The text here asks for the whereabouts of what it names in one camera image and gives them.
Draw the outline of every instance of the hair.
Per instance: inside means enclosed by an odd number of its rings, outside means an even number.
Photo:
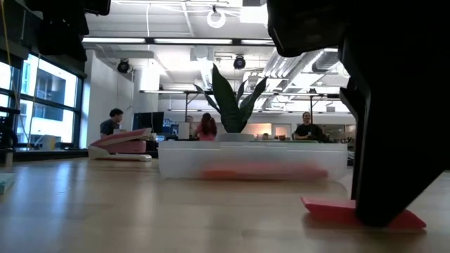
[[[123,114],[124,114],[124,112],[122,112],[121,109],[114,108],[110,112],[110,117],[114,117],[114,116],[117,116],[117,115],[123,115]]]
[[[200,125],[202,126],[202,134],[217,134],[216,121],[211,117],[211,114],[205,113],[202,117],[202,122]]]

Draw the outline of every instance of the wooden desk surface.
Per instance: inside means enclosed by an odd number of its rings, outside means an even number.
[[[160,179],[158,161],[17,163],[0,197],[0,252],[448,252],[450,173],[412,205],[426,233],[325,226],[300,196],[345,198],[351,178],[322,185]]]

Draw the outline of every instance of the dark shirt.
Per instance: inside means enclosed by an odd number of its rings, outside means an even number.
[[[315,124],[301,124],[297,127],[297,130],[295,130],[295,133],[298,134],[298,136],[307,136],[309,133],[311,133],[311,137],[308,139],[317,141],[320,141],[323,135],[322,129]]]
[[[119,129],[120,125],[114,122],[112,119],[105,120],[100,124],[100,134],[111,135],[114,133],[114,129]]]

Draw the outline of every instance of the snake plant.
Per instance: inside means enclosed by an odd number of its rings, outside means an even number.
[[[220,74],[217,66],[212,67],[212,93],[217,104],[199,86],[197,91],[205,95],[208,103],[221,115],[221,122],[227,133],[240,133],[244,130],[247,121],[253,113],[256,100],[266,89],[267,77],[264,78],[250,95],[247,95],[239,105],[239,100],[244,94],[244,81],[236,94],[228,81]]]

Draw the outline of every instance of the plant pot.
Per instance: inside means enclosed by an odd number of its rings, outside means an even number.
[[[217,136],[217,141],[246,142],[254,140],[255,137],[253,136],[253,134],[227,133],[227,134],[219,134]]]

